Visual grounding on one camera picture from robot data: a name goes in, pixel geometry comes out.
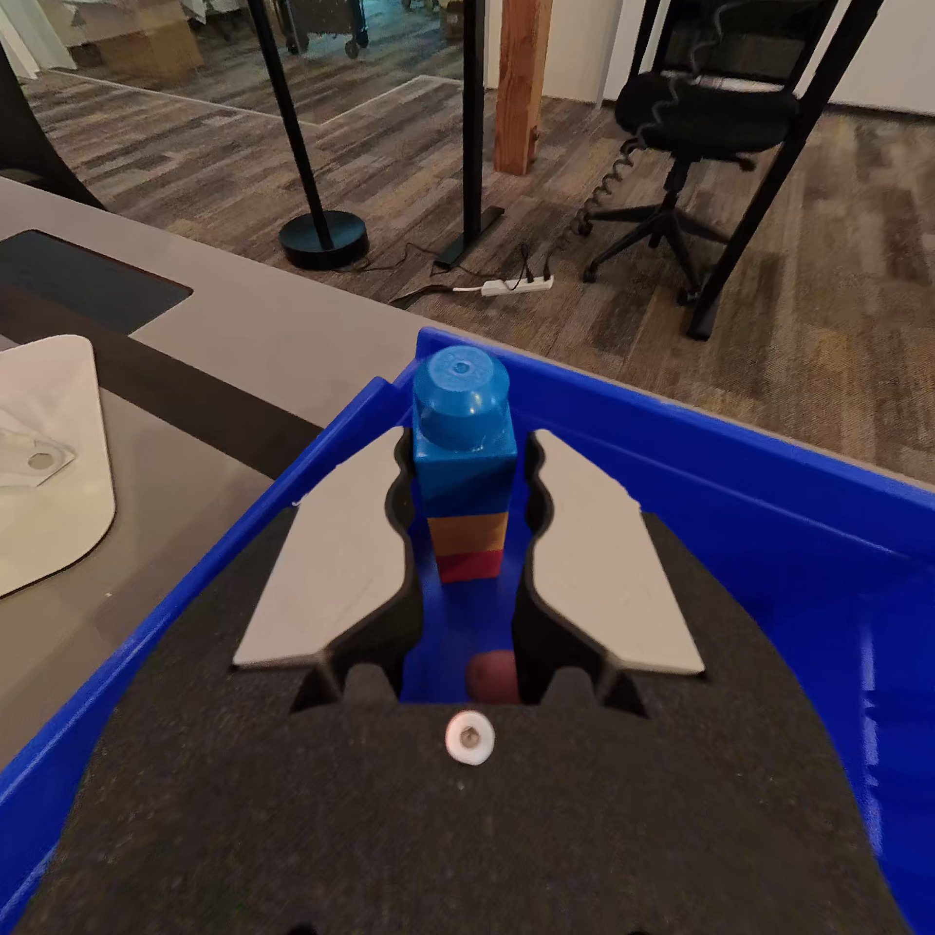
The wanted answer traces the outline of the black pole with round base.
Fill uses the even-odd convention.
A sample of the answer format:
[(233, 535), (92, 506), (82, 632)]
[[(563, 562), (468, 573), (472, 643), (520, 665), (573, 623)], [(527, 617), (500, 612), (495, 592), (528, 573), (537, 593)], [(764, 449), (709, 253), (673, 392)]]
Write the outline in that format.
[(274, 98), (287, 135), (308, 210), (288, 221), (280, 230), (279, 242), (294, 266), (330, 271), (362, 260), (369, 250), (368, 232), (358, 216), (322, 207), (302, 127), (284, 74), (279, 50), (262, 1), (249, 1), (248, 8), (270, 79)]

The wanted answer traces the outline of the black easel frame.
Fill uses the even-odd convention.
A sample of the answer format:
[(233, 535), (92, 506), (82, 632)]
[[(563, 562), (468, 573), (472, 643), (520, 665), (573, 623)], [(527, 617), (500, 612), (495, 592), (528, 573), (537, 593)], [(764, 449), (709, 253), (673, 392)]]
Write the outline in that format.
[[(662, 33), (651, 68), (654, 65), (657, 53), (661, 50), (660, 44), (664, 21), (671, 3), (669, 3), (669, 8), (662, 20)], [(829, 103), (833, 92), (840, 84), (847, 67), (856, 57), (882, 7), (882, 2), (846, 3), (839, 25), (821, 55), (804, 94), (798, 95), (796, 87), (801, 76), (803, 76), (805, 66), (809, 64), (812, 54), (816, 50), (818, 40), (830, 20), (831, 12), (836, 6), (836, 2), (801, 3), (809, 3), (809, 6), (804, 10), (809, 17), (794, 22), (794, 25), (802, 24), (805, 27), (805, 42), (801, 45), (796, 61), (797, 68), (793, 86), (800, 104), (799, 115), (795, 119), (785, 142), (775, 148), (777, 149), (777, 155), (760, 182), (750, 205), (745, 209), (736, 229), (731, 234), (732, 240), (728, 246), (724, 248), (704, 240), (689, 240), (689, 251), (695, 263), (703, 271), (711, 272), (709, 281), (702, 288), (700, 298), (694, 304), (683, 305), (677, 298), (680, 306), (691, 310), (691, 318), (687, 324), (686, 333), (690, 338), (698, 341), (705, 341), (711, 337), (722, 290), (740, 262), (743, 252), (753, 240), (757, 228), (765, 219), (767, 210), (772, 206), (777, 194), (791, 174), (819, 117)], [(648, 51), (652, 30), (659, 18), (660, 5), (660, 2), (643, 3), (628, 78), (632, 73), (640, 72), (639, 68), (645, 53)], [(754, 80), (754, 75), (755, 70), (753, 75), (742, 70), (741, 78), (718, 77), (713, 80), (713, 84), (743, 91), (766, 90), (767, 85)]]

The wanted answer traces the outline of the white power strip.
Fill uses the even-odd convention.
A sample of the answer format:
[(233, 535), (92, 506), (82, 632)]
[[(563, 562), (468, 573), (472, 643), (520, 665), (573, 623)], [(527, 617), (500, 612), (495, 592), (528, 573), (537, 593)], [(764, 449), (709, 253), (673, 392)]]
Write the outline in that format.
[(519, 276), (509, 280), (487, 280), (483, 285), (471, 287), (450, 287), (456, 295), (476, 294), (483, 298), (501, 298), (520, 295), (541, 294), (550, 291), (555, 284), (554, 277)]

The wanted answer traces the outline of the blue plastic bin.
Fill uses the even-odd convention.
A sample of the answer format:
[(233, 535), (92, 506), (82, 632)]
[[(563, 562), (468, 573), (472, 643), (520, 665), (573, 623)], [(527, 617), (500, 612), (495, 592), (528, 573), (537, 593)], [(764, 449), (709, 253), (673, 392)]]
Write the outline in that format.
[[(123, 645), (68, 692), (2, 771), (2, 933), (58, 845), (106, 719), (146, 655), (292, 498), (411, 414), (412, 375), (369, 383), (274, 468), (272, 491), (171, 571)], [(835, 743), (872, 850), (911, 928), (933, 933), (933, 493), (521, 353), (505, 364), (518, 434), (547, 428), (623, 483), (760, 625)]]

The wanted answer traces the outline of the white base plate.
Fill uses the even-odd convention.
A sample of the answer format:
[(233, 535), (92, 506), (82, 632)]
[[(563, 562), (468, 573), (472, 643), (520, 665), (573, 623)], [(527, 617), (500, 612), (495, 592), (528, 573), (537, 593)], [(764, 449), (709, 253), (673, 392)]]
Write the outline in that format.
[(36, 488), (1, 488), (1, 595), (74, 565), (116, 512), (91, 342), (45, 337), (1, 354), (1, 410), (76, 451)]

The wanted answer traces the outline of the dark wheeled cart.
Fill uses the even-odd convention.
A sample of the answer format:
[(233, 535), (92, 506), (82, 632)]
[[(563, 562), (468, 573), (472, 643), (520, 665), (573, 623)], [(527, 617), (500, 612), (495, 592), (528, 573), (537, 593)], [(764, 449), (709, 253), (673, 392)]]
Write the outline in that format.
[(283, 4), (296, 53), (307, 52), (312, 36), (347, 37), (345, 53), (352, 60), (368, 47), (362, 1), (285, 1)]

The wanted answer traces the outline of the cardboard box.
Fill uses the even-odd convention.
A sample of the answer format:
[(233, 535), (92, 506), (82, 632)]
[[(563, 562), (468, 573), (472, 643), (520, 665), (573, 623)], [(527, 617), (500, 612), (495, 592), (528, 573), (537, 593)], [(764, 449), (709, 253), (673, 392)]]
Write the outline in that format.
[(183, 2), (93, 1), (68, 6), (74, 8), (76, 28), (117, 74), (174, 79), (204, 64)]

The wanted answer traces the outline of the blue toy block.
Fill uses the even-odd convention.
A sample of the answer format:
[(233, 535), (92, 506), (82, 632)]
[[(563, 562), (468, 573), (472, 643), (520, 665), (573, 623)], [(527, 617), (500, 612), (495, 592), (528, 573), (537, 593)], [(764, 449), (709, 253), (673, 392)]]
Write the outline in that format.
[(508, 512), (518, 456), (508, 391), (503, 364), (472, 345), (446, 347), (421, 363), (412, 441), (426, 517)]

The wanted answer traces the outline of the wooden support post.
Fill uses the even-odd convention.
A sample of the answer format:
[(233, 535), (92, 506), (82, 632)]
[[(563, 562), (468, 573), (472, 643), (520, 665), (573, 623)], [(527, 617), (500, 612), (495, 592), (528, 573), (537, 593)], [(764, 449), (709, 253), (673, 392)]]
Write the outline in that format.
[(494, 147), (498, 172), (524, 176), (535, 159), (553, 5), (502, 4)]

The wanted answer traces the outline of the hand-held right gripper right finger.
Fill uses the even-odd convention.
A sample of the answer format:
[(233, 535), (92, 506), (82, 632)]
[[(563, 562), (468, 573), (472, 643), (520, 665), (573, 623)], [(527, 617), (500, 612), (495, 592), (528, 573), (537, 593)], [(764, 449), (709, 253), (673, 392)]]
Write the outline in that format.
[(518, 676), (704, 673), (637, 499), (550, 430), (530, 432), (525, 451), (531, 538), (513, 613)]

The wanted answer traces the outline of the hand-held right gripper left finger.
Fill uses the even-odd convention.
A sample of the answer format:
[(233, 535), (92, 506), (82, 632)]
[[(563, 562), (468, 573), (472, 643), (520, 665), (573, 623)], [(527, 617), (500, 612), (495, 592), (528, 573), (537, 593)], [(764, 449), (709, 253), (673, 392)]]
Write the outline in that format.
[(423, 631), (412, 432), (392, 427), (299, 502), (233, 656), (239, 669), (398, 665)]

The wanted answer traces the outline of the grey desk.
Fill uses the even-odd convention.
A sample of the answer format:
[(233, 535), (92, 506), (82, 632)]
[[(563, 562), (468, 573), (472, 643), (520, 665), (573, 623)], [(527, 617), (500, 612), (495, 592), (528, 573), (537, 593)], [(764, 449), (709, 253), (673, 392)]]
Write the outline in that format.
[(289, 440), (269, 466), (250, 467), (246, 453), (223, 453), (220, 441), (197, 439), (193, 428), (170, 425), (155, 403), (104, 394), (118, 488), (109, 540), (84, 571), (64, 571), (7, 602), (4, 622), (27, 619), (35, 607), (42, 637), (29, 637), (15, 658), (2, 651), (18, 681), (2, 690), (2, 767), (68, 697), (128, 637), (173, 586), (171, 571), (208, 544), (233, 508), (260, 494), (298, 452), (376, 377), (396, 378), (415, 356), (429, 321), (392, 310), (314, 280), (254, 263), (122, 217), (11, 181), (2, 183), (2, 240), (29, 232), (65, 246), (81, 269), (133, 273), (145, 294), (169, 282), (192, 293), (130, 331), (113, 331), (69, 299), (45, 299), (2, 282), (3, 302), (49, 313), (46, 329), (114, 336), (118, 350), (178, 361), (206, 374), (219, 406), (248, 441), (277, 419)]

